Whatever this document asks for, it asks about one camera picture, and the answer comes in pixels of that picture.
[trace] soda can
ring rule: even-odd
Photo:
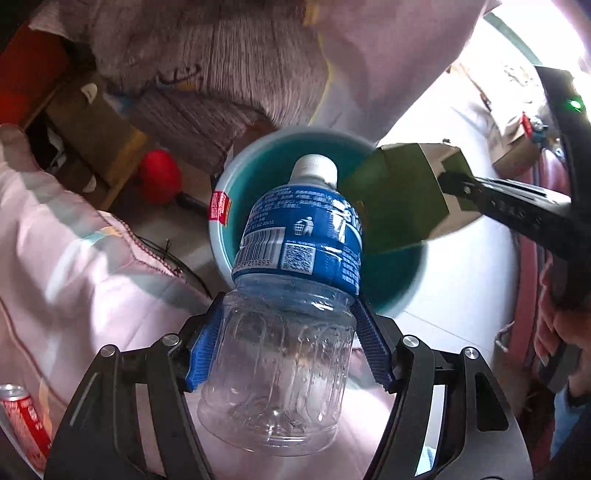
[[[27,459],[37,470],[45,471],[51,440],[29,392],[20,385],[0,385],[0,402]]]

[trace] plastic bottle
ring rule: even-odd
[[[235,446],[295,456],[335,437],[361,263],[359,219],[336,183],[330,159],[307,155],[251,210],[197,408]]]

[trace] plastic bucket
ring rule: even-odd
[[[231,201],[227,226],[218,220],[209,221],[213,256],[228,287],[233,288],[231,265],[252,206],[264,193],[289,181],[298,158],[311,153],[329,157],[337,165],[341,181],[374,148],[366,140],[342,132],[291,127],[266,135],[240,152],[215,188]],[[387,254],[362,255],[361,291],[374,310],[394,317],[404,309],[420,284],[425,257],[423,245]]]

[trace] red ball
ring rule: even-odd
[[[181,171],[166,150],[152,150],[139,164],[142,195],[149,203],[170,202],[183,188]]]

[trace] finger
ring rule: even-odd
[[[548,349],[542,344],[537,335],[534,337],[534,350],[538,357],[540,357],[540,360],[542,360],[542,363],[548,365]]]
[[[540,285],[542,287],[549,287],[552,285],[551,278],[550,278],[550,270],[552,269],[552,257],[550,257],[546,261],[546,265],[544,265],[544,269],[540,274]]]
[[[552,300],[549,287],[542,287],[540,300],[538,302],[539,316],[546,323],[550,331],[554,331],[554,317],[556,315],[556,305]]]
[[[591,314],[558,312],[554,318],[554,327],[566,343],[591,350]]]
[[[550,353],[550,355],[554,355],[560,344],[559,336],[550,330],[550,328],[548,328],[546,322],[538,322],[538,330],[536,334],[540,339],[540,342],[542,342],[542,345],[544,345],[546,350],[548,350],[548,353]]]

